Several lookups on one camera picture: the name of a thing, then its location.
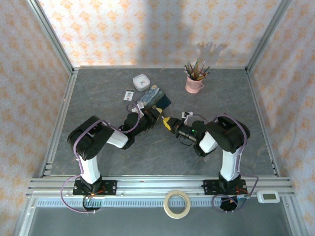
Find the gray marble surface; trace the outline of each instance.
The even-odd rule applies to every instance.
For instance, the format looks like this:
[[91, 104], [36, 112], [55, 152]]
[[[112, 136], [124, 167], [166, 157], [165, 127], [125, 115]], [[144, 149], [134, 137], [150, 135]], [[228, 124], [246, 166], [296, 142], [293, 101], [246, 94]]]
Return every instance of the gray marble surface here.
[[[208, 120], [228, 113], [244, 123], [251, 137], [243, 152], [241, 172], [273, 175], [257, 112], [242, 69], [213, 69], [198, 94], [185, 90], [183, 69], [80, 69], [58, 144], [52, 175], [80, 173], [74, 154], [67, 143], [71, 131], [96, 115], [114, 126], [127, 117], [123, 101], [126, 89], [134, 89], [132, 78], [145, 74], [151, 85], [158, 85], [172, 101], [163, 112], [165, 117], [181, 118], [183, 111], [192, 111]], [[144, 92], [136, 91], [134, 100]], [[127, 150], [105, 145], [97, 156], [103, 176], [110, 175], [210, 175], [217, 176], [222, 165], [222, 149], [205, 158], [198, 157], [192, 146], [182, 145], [159, 121], [153, 129], [135, 138]]]

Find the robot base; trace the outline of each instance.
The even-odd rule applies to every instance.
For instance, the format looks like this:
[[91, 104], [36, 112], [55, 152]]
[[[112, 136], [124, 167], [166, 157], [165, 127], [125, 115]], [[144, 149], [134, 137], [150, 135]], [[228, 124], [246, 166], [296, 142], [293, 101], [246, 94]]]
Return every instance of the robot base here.
[[220, 181], [218, 179], [205, 179], [203, 185], [205, 195], [217, 195], [217, 194], [226, 194], [226, 195], [244, 195], [247, 194], [246, 181], [244, 179], [239, 179], [237, 184], [233, 187], [227, 189], [226, 191], [222, 190], [220, 187]]
[[73, 195], [90, 195], [91, 193], [104, 196], [104, 195], [116, 195], [117, 190], [117, 180], [97, 180], [99, 182], [97, 186], [97, 191], [91, 191], [90, 188], [82, 181], [82, 179], [77, 179], [74, 183]]

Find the aluminum frame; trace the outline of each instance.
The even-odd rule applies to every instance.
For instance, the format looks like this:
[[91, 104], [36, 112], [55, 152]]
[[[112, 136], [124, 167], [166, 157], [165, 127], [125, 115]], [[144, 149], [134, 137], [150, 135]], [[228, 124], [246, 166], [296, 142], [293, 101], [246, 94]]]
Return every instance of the aluminum frame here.
[[[36, 207], [65, 207], [60, 202], [60, 187], [66, 176], [33, 178], [27, 193], [27, 202], [22, 211], [14, 235], [27, 235], [32, 224]], [[205, 196], [201, 187], [204, 179], [217, 179], [209, 176], [117, 176], [103, 177], [103, 179], [116, 179], [117, 195], [106, 196], [108, 203], [101, 203], [103, 207], [130, 207], [129, 201], [138, 201], [134, 207], [161, 207], [161, 200], [165, 198], [169, 191], [180, 189], [187, 193], [189, 198], [194, 201], [195, 207], [211, 207], [209, 197]], [[244, 178], [249, 189], [253, 187], [255, 178]], [[73, 196], [72, 189], [74, 180], [70, 181], [64, 188], [64, 198], [73, 206], [80, 206], [82, 198]], [[280, 194], [283, 200], [285, 211], [290, 223], [291, 231], [294, 236], [307, 235], [303, 219], [296, 217], [298, 207], [295, 202], [294, 190], [288, 177], [260, 176], [260, 180], [254, 190], [274, 189]], [[149, 206], [143, 203], [159, 202], [159, 206]]]
[[52, 132], [51, 138], [49, 140], [48, 148], [45, 153], [45, 157], [43, 161], [43, 165], [41, 167], [41, 171], [39, 175], [40, 177], [43, 177], [45, 175], [46, 166], [49, 164], [52, 164], [54, 161], [76, 78], [77, 78], [77, 72], [72, 73], [68, 78], [68, 82], [63, 92], [62, 102], [59, 107], [58, 118], [57, 118], [54, 130]]
[[280, 20], [282, 19], [282, 17], [284, 16], [287, 8], [289, 7], [290, 3], [292, 2], [292, 0], [282, 0], [274, 14], [274, 16], [272, 17], [264, 35], [262, 36], [257, 48], [254, 51], [254, 54], [252, 55], [252, 58], [250, 59], [248, 66], [245, 67], [247, 72], [251, 72], [255, 66], [255, 64], [257, 63], [258, 59], [260, 58], [262, 52], [264, 51], [266, 45], [269, 42], [269, 39], [271, 38], [271, 36], [273, 35], [274, 31], [276, 30]]
[[[182, 66], [137, 66], [137, 65], [81, 65], [75, 67], [73, 71], [79, 69], [183, 69]], [[211, 66], [211, 69], [244, 69], [243, 66]]]
[[42, 26], [42, 29], [44, 33], [46, 34], [49, 42], [53, 46], [54, 50], [56, 51], [58, 57], [62, 61], [65, 69], [67, 70], [68, 74], [71, 74], [73, 71], [73, 66], [68, 58], [65, 50], [63, 49], [63, 46], [61, 45], [61, 42], [59, 41], [55, 31], [53, 30], [53, 27], [49, 23], [49, 20], [41, 7], [38, 0], [28, 0], [32, 11], [34, 12], [34, 15], [38, 19], [40, 25]]
[[264, 121], [262, 119], [262, 112], [261, 112], [260, 107], [258, 106], [256, 94], [255, 94], [255, 91], [253, 89], [252, 82], [251, 82], [251, 76], [250, 76], [249, 73], [247, 73], [247, 80], [248, 80], [248, 84], [249, 84], [251, 92], [252, 92], [252, 98], [254, 100], [256, 111], [257, 111], [257, 114], [258, 114], [258, 119], [259, 119], [259, 122], [260, 122], [260, 125], [261, 125], [261, 130], [262, 130], [262, 133], [263, 133], [264, 138], [265, 138], [265, 142], [266, 142], [266, 146], [267, 146], [267, 149], [268, 149], [268, 152], [269, 152], [269, 157], [270, 157], [270, 160], [271, 160], [271, 164], [272, 164], [273, 169], [275, 171], [275, 175], [279, 177], [279, 176], [281, 176], [280, 175], [280, 166], [279, 166], [279, 163], [278, 163], [277, 159], [275, 158], [275, 154], [273, 152], [273, 149], [271, 148], [271, 144], [269, 142], [270, 137], [269, 137], [269, 135], [268, 135], [268, 133], [266, 131], [266, 126], [265, 126], [265, 123], [264, 123]]

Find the cable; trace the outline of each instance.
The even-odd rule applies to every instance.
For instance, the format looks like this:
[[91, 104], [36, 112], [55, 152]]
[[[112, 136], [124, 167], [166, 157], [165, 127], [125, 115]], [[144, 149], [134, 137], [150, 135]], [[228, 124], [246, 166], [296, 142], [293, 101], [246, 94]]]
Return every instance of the cable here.
[[[136, 126], [139, 124], [139, 121], [140, 121], [140, 110], [138, 108], [138, 106], [136, 106], [137, 110], [138, 110], [138, 121], [136, 123], [136, 125], [131, 128], [130, 130], [127, 130], [127, 131], [120, 131], [121, 133], [129, 133], [131, 132], [132, 130], [134, 130], [136, 128]], [[79, 167], [80, 167], [80, 174], [77, 175], [77, 176], [72, 176], [70, 178], [68, 178], [62, 185], [61, 189], [60, 189], [60, 197], [61, 197], [61, 200], [62, 202], [65, 204], [66, 207], [68, 207], [70, 210], [74, 211], [74, 212], [77, 212], [77, 213], [89, 213], [90, 211], [80, 211], [80, 210], [76, 210], [74, 208], [72, 208], [71, 206], [69, 206], [65, 200], [63, 199], [63, 188], [65, 187], [65, 185], [73, 178], [78, 178], [78, 177], [81, 177], [83, 174], [84, 174], [84, 170], [83, 170], [83, 166], [82, 166], [82, 163], [81, 163], [81, 159], [80, 159], [80, 156], [79, 154], [77, 153], [77, 145], [78, 143], [80, 142], [80, 140], [84, 137], [84, 135], [86, 135], [91, 129], [93, 129], [96, 125], [98, 125], [99, 123], [105, 123], [107, 126], [117, 130], [116, 128], [114, 128], [113, 126], [111, 126], [107, 121], [103, 120], [103, 119], [100, 119], [96, 122], [94, 122], [92, 125], [90, 125], [85, 131], [82, 132], [82, 134], [79, 135], [79, 137], [76, 139], [76, 141], [74, 142], [74, 145], [73, 145], [73, 152], [74, 152], [74, 155], [76, 156], [76, 160], [79, 162]]]
[[102, 192], [104, 192], [105, 191], [105, 187], [103, 186], [102, 187], [102, 190], [100, 190], [100, 191], [98, 191], [97, 193], [89, 193], [89, 195], [86, 195], [83, 199], [82, 199], [82, 207], [84, 208], [84, 210], [86, 210], [86, 211], [89, 211], [89, 212], [91, 212], [91, 211], [94, 211], [94, 213], [95, 212], [97, 212], [98, 210], [100, 210], [100, 207], [86, 207], [85, 206], [85, 204], [84, 204], [84, 200], [86, 199], [86, 198], [88, 198], [88, 199], [92, 199], [95, 195], [97, 195], [97, 194], [99, 194], [99, 193], [102, 193]]
[[126, 110], [127, 110], [129, 113], [131, 113], [132, 111], [129, 110], [128, 107], [129, 107], [130, 105], [132, 105], [132, 104], [133, 104], [133, 103], [128, 103], [127, 106], [126, 106]]
[[181, 141], [181, 138], [184, 138], [184, 140], [187, 139], [187, 138], [184, 137], [184, 136], [180, 136], [180, 137], [179, 137], [179, 142], [180, 142], [181, 144], [183, 144], [183, 145], [185, 145], [185, 146], [191, 146], [191, 145], [192, 145], [192, 141], [191, 141], [191, 140], [190, 140], [190, 141], [191, 141], [190, 144], [184, 144], [184, 143]]
[[[240, 171], [240, 161], [241, 161], [242, 153], [243, 153], [243, 150], [244, 150], [244, 148], [245, 148], [245, 146], [246, 146], [246, 144], [247, 144], [247, 135], [246, 135], [246, 132], [245, 132], [244, 128], [240, 125], [240, 123], [239, 123], [236, 119], [234, 119], [232, 116], [230, 116], [230, 115], [228, 115], [228, 114], [226, 114], [226, 113], [223, 113], [223, 114], [221, 114], [221, 115], [216, 116], [216, 117], [213, 119], [213, 122], [215, 122], [218, 117], [227, 117], [227, 118], [231, 119], [231, 120], [240, 128], [240, 130], [241, 130], [242, 133], [243, 133], [244, 142], [243, 142], [243, 145], [240, 147], [240, 149], [239, 149], [239, 151], [238, 151], [238, 153], [237, 153], [237, 158], [236, 158], [237, 170], [236, 170], [236, 172], [237, 172], [239, 175], [241, 175], [241, 176], [254, 177], [254, 178], [256, 178], [255, 184], [253, 185], [252, 190], [251, 190], [251, 192], [250, 192], [250, 194], [249, 194], [249, 197], [251, 197], [251, 195], [252, 195], [254, 189], [256, 188], [256, 185], [257, 185], [257, 183], [258, 183], [259, 177], [258, 177], [258, 176], [252, 176], [252, 175], [246, 175], [246, 174], [241, 173], [241, 171]], [[219, 212], [225, 212], [225, 213], [227, 213], [227, 211], [221, 211], [221, 210], [217, 209], [217, 208], [214, 206], [214, 199], [215, 199], [217, 196], [219, 196], [219, 195], [231, 199], [231, 197], [228, 196], [228, 195], [226, 195], [226, 194], [217, 194], [217, 195], [214, 195], [213, 198], [211, 199], [212, 206], [213, 206], [213, 208], [214, 208], [215, 210], [217, 210], [217, 211], [219, 211]], [[236, 211], [236, 210], [242, 209], [242, 208], [244, 207], [244, 205], [246, 204], [247, 201], [248, 201], [248, 200], [246, 200], [246, 201], [244, 202], [244, 204], [241, 205], [240, 208], [235, 209], [235, 210], [233, 210], [232, 212], [234, 212], [234, 211]]]
[[77, 176], [71, 176], [70, 178], [68, 178], [64, 183], [63, 185], [61, 186], [61, 189], [60, 189], [60, 197], [61, 197], [61, 201], [63, 202], [63, 204], [65, 204], [65, 206], [67, 208], [69, 208], [70, 210], [76, 212], [76, 213], [84, 213], [84, 214], [88, 214], [88, 213], [91, 213], [90, 211], [81, 211], [81, 210], [77, 210], [77, 209], [74, 209], [73, 207], [69, 206], [65, 200], [63, 199], [63, 188], [65, 187], [65, 185], [70, 181], [72, 180], [73, 178], [78, 178], [80, 177], [81, 175], [77, 175]]
[[205, 122], [209, 123], [208, 120], [207, 120], [206, 118], [204, 118], [202, 115], [199, 115], [199, 114], [195, 114], [195, 113], [194, 113], [192, 116], [193, 116], [193, 117], [201, 117], [201, 118], [203, 118], [203, 119], [205, 120]]

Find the digital display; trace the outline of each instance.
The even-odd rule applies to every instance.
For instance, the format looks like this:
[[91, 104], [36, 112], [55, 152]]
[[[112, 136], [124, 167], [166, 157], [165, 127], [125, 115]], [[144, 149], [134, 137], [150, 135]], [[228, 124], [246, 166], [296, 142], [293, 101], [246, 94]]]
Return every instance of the digital display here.
[[274, 200], [274, 199], [277, 199], [276, 198], [276, 195], [274, 193], [264, 193], [262, 194], [263, 198], [265, 200]]

